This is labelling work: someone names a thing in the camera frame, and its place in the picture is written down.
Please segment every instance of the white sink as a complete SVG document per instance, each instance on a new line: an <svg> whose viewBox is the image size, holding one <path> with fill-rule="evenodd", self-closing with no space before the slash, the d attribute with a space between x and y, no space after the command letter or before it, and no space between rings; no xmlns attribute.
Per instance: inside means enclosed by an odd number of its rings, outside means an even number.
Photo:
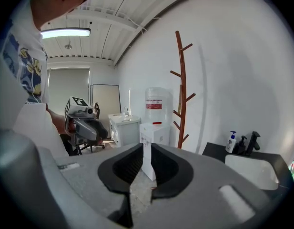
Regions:
<svg viewBox="0 0 294 229"><path fill-rule="evenodd" d="M276 190L278 188L275 171L267 161L227 155L225 164L260 189Z"/></svg>

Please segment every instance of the whiteboard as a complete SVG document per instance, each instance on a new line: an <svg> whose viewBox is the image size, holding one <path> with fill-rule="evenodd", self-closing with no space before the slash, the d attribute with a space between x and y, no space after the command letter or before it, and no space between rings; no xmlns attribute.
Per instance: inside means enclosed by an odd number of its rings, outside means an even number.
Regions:
<svg viewBox="0 0 294 229"><path fill-rule="evenodd" d="M99 120L111 136L110 121L108 115L120 114L119 86L92 85L92 103L98 103L100 108Z"/></svg>

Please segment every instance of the white appliance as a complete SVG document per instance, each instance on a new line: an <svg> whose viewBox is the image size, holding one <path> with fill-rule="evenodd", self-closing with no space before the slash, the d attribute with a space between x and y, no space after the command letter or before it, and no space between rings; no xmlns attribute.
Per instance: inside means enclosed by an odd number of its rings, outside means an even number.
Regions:
<svg viewBox="0 0 294 229"><path fill-rule="evenodd" d="M143 172L152 181L156 179L151 165L151 144L169 145L170 126L144 123L140 125L140 141L143 143Z"/></svg>
<svg viewBox="0 0 294 229"><path fill-rule="evenodd" d="M109 114L111 139L117 147L139 143L139 125L141 119L137 116L124 114Z"/></svg>

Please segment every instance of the red label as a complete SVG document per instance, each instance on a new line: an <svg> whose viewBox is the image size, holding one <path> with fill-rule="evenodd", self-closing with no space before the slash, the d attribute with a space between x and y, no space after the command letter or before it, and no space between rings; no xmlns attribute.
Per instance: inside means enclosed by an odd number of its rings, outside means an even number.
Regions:
<svg viewBox="0 0 294 229"><path fill-rule="evenodd" d="M146 104L146 109L162 109L162 104Z"/></svg>

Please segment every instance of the fluorescent light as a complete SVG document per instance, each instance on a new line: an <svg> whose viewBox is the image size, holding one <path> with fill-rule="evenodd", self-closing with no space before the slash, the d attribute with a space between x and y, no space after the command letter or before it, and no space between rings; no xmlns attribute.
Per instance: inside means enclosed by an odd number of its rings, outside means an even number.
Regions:
<svg viewBox="0 0 294 229"><path fill-rule="evenodd" d="M59 36L90 36L89 28L58 28L53 30L41 31L43 39Z"/></svg>

